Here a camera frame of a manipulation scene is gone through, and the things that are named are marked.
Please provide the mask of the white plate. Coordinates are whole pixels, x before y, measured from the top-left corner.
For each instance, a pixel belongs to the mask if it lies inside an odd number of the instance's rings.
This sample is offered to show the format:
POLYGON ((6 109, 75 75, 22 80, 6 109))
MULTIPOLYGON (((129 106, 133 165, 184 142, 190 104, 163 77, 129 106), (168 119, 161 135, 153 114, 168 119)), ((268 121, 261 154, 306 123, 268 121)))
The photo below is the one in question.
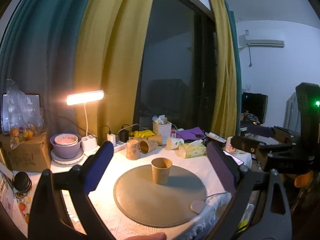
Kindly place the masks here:
POLYGON ((69 155, 58 155, 55 150, 51 150, 50 156, 53 162, 60 165, 71 165, 81 161, 84 157, 83 149, 80 147, 77 153, 71 152, 69 155))

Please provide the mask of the cardboard box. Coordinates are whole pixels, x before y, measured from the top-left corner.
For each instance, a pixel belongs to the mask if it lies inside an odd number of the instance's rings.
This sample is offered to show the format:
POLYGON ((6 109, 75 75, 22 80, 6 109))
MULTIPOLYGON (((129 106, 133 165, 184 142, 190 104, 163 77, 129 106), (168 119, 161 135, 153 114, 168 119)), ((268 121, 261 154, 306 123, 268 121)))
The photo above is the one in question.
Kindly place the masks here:
POLYGON ((14 150, 10 148, 9 136, 1 134, 4 159, 12 171, 42 172, 51 166, 50 146, 47 132, 25 141, 14 150))

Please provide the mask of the white desk lamp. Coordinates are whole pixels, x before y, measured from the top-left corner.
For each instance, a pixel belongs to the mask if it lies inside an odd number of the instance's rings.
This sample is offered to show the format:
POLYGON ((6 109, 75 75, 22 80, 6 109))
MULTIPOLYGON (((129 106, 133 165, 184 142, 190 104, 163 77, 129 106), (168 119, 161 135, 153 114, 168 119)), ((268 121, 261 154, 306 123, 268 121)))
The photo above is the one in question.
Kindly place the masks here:
POLYGON ((81 148, 86 156, 93 155, 98 149, 97 139, 93 135, 88 134, 88 115, 86 104, 89 102, 100 101, 104 98, 103 90, 94 90, 83 93, 70 94, 66 98, 68 106, 83 105, 86 121, 86 135, 81 138, 81 148))

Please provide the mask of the teal left curtain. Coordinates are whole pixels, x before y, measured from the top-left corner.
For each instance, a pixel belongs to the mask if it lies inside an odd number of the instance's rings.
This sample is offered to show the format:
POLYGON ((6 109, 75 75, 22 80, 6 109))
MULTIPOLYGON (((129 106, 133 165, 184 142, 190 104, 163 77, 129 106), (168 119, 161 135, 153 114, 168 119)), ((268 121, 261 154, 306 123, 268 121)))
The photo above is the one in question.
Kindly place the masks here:
POLYGON ((75 93, 75 58, 80 27, 89 0, 14 0, 2 18, 1 92, 13 80, 26 94, 38 94, 50 135, 84 134, 75 108, 66 104, 75 93))

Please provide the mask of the black monitor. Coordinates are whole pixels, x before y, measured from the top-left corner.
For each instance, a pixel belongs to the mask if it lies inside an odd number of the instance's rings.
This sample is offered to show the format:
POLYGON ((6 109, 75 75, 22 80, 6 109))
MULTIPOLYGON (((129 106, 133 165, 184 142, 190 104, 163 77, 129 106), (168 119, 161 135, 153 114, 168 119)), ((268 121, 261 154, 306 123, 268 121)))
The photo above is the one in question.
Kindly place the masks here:
POLYGON ((253 114, 263 124, 266 118, 268 96, 260 93, 242 94, 241 112, 253 114))

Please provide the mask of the brown cup lying back right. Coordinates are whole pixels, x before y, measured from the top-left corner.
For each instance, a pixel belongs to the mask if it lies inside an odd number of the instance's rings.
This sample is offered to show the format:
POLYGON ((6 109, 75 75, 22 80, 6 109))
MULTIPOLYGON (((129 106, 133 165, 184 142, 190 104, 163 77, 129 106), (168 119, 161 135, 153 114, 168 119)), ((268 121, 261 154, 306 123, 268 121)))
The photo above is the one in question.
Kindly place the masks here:
POLYGON ((162 136, 160 134, 150 136, 148 140, 156 141, 158 146, 162 146, 162 136))

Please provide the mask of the patterned cup standing inverted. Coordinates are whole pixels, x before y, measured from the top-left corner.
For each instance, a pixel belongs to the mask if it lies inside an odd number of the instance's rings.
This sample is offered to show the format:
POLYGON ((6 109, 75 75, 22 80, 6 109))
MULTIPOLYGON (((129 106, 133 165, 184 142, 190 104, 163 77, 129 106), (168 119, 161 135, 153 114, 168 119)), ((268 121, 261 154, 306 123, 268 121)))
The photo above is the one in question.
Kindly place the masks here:
POLYGON ((139 141, 132 139, 127 142, 126 158, 138 160, 140 158, 139 141))

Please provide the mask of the plain brown paper cup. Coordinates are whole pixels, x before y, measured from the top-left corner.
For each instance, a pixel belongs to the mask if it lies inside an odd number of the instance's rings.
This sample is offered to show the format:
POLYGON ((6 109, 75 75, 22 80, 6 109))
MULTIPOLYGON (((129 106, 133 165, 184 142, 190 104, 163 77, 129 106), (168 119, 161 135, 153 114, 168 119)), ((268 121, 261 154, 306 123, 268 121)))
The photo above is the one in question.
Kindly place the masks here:
POLYGON ((152 181, 158 185, 167 183, 172 161, 168 158, 155 158, 151 161, 152 181))

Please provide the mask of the white ceramic cartoon mug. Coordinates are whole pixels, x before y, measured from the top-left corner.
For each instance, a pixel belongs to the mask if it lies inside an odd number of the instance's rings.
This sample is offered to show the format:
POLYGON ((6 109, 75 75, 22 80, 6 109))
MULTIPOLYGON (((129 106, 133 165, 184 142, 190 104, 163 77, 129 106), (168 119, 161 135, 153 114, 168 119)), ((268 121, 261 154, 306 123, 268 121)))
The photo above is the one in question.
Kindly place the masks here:
POLYGON ((232 154, 232 155, 246 154, 245 151, 242 151, 242 150, 239 150, 239 149, 236 149, 236 148, 233 147, 233 145, 231 143, 231 139, 232 138, 233 137, 228 137, 227 138, 224 151, 226 151, 227 153, 232 154))

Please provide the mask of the yellow left curtain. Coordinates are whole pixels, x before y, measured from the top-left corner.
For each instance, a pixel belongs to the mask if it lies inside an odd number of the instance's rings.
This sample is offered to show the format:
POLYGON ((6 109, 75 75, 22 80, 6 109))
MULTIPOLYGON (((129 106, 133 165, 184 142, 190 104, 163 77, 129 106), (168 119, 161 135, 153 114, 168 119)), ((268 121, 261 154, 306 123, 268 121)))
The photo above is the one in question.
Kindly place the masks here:
MULTIPOLYGON (((89 0, 82 19, 74 65, 77 93, 103 90, 87 105, 88 131, 99 142, 133 122, 146 33, 153 0, 89 0)), ((76 122, 85 113, 76 107, 76 122)))

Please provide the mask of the white perforated basket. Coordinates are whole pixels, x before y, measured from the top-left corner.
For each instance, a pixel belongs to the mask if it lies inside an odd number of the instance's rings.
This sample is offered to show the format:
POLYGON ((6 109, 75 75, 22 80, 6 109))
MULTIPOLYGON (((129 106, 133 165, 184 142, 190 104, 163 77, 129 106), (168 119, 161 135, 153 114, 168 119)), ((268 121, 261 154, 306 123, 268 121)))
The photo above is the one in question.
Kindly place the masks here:
POLYGON ((166 124, 158 125, 155 122, 153 124, 153 132, 155 135, 161 135, 162 145, 167 144, 167 139, 171 137, 172 123, 167 121, 166 124))

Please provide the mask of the white power strip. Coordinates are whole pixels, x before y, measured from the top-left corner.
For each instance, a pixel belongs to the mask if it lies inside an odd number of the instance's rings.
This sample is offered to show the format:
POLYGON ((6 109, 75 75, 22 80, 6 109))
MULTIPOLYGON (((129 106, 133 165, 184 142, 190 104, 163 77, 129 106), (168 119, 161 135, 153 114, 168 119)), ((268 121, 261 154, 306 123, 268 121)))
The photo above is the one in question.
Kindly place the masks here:
POLYGON ((122 141, 118 141, 116 142, 116 144, 114 145, 114 153, 117 153, 119 151, 122 151, 124 149, 127 148, 127 143, 126 142, 122 142, 122 141))

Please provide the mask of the round grey heating mat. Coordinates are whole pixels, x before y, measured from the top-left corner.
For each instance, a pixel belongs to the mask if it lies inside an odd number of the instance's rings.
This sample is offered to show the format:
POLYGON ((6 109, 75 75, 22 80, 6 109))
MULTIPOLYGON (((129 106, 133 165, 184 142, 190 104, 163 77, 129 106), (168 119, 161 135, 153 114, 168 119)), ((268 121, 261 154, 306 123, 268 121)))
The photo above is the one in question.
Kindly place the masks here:
POLYGON ((185 168, 173 166, 166 184, 152 181, 151 165, 122 174, 113 188, 118 209, 129 219, 154 228, 184 224, 196 214, 190 205, 203 200, 207 191, 202 180, 185 168))

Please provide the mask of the small pink white box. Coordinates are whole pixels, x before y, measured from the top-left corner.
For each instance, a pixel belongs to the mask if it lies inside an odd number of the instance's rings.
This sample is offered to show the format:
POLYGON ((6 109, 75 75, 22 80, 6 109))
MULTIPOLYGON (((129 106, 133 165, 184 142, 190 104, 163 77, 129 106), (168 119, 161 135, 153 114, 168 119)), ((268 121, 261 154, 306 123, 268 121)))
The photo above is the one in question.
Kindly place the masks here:
POLYGON ((176 129, 174 129, 174 128, 171 129, 171 137, 172 138, 176 137, 176 129))

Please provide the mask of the white charger plug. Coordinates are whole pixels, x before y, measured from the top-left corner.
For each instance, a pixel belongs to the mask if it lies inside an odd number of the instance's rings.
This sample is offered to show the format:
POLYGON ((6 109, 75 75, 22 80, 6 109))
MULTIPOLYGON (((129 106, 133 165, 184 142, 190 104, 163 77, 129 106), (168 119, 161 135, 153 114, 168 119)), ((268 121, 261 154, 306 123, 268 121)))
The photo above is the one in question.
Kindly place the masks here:
POLYGON ((107 140, 112 143, 113 146, 116 145, 116 135, 113 133, 107 134, 107 140))

